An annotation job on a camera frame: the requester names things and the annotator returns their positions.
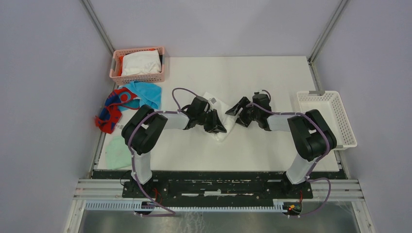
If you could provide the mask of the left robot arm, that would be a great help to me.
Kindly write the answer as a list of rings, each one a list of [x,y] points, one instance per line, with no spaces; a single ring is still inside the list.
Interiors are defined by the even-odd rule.
[[[131,176],[136,181],[134,191],[148,197],[153,191],[151,150],[166,129],[188,130],[197,125],[207,133],[226,133],[217,110],[203,97],[195,97],[191,104],[178,111],[160,111],[145,104],[122,129],[121,136],[131,152]]]

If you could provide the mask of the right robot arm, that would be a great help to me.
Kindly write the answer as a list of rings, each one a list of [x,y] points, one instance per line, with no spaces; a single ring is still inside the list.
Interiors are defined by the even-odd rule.
[[[300,192],[300,184],[308,182],[315,166],[337,146],[337,139],[319,110],[307,112],[273,112],[271,95],[262,90],[252,99],[242,97],[226,115],[235,116],[236,122],[248,127],[252,121],[265,131],[290,132],[297,155],[284,172],[281,193],[293,198]]]

